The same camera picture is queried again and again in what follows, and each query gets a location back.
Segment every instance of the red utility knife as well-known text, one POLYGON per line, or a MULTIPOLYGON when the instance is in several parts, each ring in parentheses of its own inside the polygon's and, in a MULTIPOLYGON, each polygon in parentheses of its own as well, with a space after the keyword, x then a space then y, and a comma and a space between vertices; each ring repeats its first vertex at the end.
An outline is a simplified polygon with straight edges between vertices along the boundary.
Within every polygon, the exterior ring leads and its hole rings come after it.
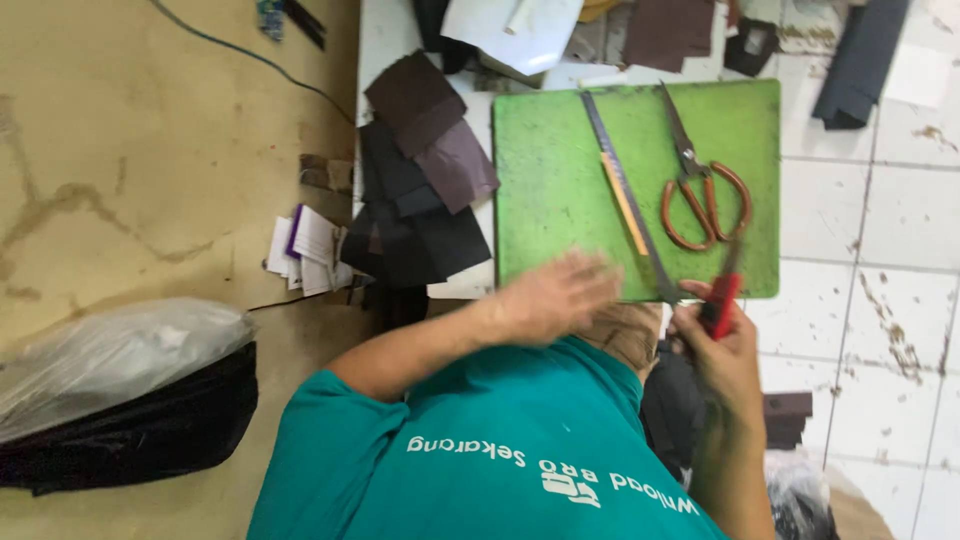
POLYGON ((739 237, 731 241, 720 275, 713 280, 713 287, 700 307, 700 317, 697 320, 714 341, 730 333, 733 301, 740 293, 740 285, 743 283, 743 277, 737 273, 742 247, 739 237))

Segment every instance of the teal t-shirt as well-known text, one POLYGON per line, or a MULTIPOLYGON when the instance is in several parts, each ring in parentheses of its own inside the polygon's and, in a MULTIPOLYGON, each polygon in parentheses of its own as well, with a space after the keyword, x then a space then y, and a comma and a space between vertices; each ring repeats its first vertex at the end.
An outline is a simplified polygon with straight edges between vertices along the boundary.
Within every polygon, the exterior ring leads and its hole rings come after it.
POLYGON ((322 371, 283 412, 247 537, 726 538, 647 447, 641 395, 575 338, 466 356, 405 404, 322 371))

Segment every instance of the white tiled floor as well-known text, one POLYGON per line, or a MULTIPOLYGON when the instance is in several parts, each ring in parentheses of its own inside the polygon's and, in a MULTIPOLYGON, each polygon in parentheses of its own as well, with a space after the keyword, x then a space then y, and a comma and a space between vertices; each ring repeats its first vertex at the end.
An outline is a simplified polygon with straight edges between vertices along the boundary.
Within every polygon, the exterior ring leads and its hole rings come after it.
MULTIPOLYGON (((777 1, 746 11, 776 20, 777 1)), ((783 0, 767 71, 782 90, 782 260, 780 295, 746 307, 762 383, 813 392, 804 444, 898 540, 960 538, 960 3, 915 0, 901 39, 958 59, 944 104, 881 99, 866 128, 830 133, 810 112, 842 23, 819 4, 783 0)))

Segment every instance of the hand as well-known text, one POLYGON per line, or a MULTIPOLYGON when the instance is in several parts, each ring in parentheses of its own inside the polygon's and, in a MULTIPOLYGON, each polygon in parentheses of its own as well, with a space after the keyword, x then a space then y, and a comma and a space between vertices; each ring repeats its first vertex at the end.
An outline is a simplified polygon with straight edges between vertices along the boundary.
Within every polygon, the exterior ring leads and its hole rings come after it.
POLYGON ((588 328, 593 314, 620 295, 623 271, 577 248, 520 275, 476 307, 497 343, 546 345, 588 328))
MULTIPOLYGON (((681 280, 680 287, 705 299, 710 285, 681 280)), ((713 341, 697 322, 700 304, 677 307, 667 333, 679 332, 693 350, 695 366, 703 382, 714 392, 720 406, 737 418, 763 420, 763 391, 756 358, 756 326, 740 306, 731 312, 731 332, 713 341)))

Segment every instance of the metal ruler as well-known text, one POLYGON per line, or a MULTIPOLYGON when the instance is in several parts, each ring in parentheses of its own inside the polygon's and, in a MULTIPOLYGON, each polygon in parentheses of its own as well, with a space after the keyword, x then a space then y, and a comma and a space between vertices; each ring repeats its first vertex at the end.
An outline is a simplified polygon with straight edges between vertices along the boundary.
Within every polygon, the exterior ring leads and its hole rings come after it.
POLYGON ((630 217, 636 222, 636 227, 640 232, 640 236, 643 238, 643 243, 646 244, 650 261, 654 266, 654 273, 657 276, 657 291, 667 304, 674 306, 680 300, 680 291, 677 290, 677 285, 673 283, 673 280, 667 275, 666 270, 663 269, 660 255, 657 253, 657 246, 654 245, 653 238, 650 237, 650 230, 647 229, 647 225, 643 221, 643 215, 640 214, 640 207, 636 204, 634 191, 630 188, 630 185, 627 184, 627 175, 623 172, 623 165, 620 163, 620 158, 616 156, 616 151, 613 150, 613 143, 610 141, 610 136, 607 135, 607 128, 603 125, 600 112, 597 111, 597 106, 593 103, 593 96, 585 91, 581 92, 580 98, 584 100, 584 107, 587 109, 587 116, 589 116, 590 124, 593 126, 593 132, 597 135, 600 149, 607 154, 613 165, 616 182, 619 184, 627 201, 630 213, 632 214, 630 217))

